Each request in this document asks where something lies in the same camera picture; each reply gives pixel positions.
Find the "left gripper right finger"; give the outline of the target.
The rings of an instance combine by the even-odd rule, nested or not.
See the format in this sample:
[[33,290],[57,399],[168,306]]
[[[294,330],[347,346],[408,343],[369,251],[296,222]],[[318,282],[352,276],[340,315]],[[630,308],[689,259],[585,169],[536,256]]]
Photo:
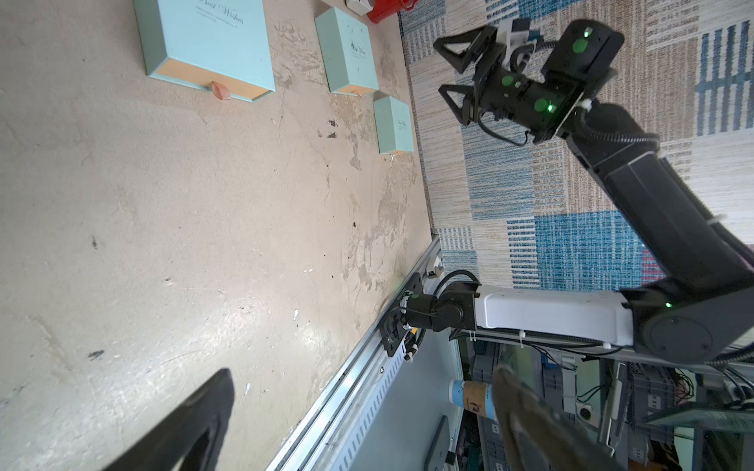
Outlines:
[[527,468],[526,443],[558,470],[622,469],[604,447],[589,441],[506,365],[494,372],[492,400],[510,469]]

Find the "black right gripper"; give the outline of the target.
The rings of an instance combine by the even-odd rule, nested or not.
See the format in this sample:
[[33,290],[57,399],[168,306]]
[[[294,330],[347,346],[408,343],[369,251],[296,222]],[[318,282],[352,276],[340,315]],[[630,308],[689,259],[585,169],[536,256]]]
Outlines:
[[[497,42],[498,29],[478,27],[459,35],[439,37],[433,48],[462,74]],[[442,84],[438,91],[462,126],[479,124],[486,113],[496,120],[506,119],[529,127],[524,111],[518,110],[530,87],[530,79],[511,72],[502,65],[499,56],[483,55],[475,65],[473,86]]]

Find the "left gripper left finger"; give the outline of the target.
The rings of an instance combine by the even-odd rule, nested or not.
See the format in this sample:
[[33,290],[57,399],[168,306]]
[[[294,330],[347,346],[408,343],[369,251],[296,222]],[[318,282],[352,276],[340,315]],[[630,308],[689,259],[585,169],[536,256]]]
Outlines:
[[231,371],[222,368],[107,468],[214,470],[234,401]]

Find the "mint drawer jewelry box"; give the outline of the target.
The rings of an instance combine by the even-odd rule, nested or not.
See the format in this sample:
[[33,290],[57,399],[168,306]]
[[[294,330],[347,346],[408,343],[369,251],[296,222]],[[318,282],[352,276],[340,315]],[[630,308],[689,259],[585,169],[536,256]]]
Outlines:
[[414,128],[408,104],[385,96],[374,102],[378,149],[381,154],[413,153]]

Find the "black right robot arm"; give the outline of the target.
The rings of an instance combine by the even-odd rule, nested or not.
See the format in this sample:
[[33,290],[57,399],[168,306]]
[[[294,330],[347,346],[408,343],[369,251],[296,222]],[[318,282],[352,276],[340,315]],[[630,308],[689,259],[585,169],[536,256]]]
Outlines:
[[439,89],[460,124],[486,115],[524,128],[531,143],[559,137],[604,190],[664,278],[617,292],[496,288],[455,271],[436,294],[407,294],[392,309],[406,329],[504,330],[629,347],[675,365],[725,365],[752,357],[734,342],[753,326],[753,253],[718,221],[659,154],[626,109],[597,94],[624,45],[594,20],[571,22],[556,41],[527,19],[435,40],[468,86]]

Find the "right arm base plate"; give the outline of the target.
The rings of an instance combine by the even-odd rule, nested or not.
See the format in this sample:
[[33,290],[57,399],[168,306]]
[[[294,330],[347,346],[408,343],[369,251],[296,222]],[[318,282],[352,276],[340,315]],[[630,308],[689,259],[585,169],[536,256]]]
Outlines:
[[418,272],[408,277],[408,280],[398,289],[395,299],[392,300],[386,312],[378,322],[378,331],[381,337],[381,345],[388,357],[394,357],[400,347],[404,347],[404,360],[409,361],[416,355],[421,347],[425,331],[413,328],[406,323],[408,314],[408,299],[415,294],[424,294],[422,278]]

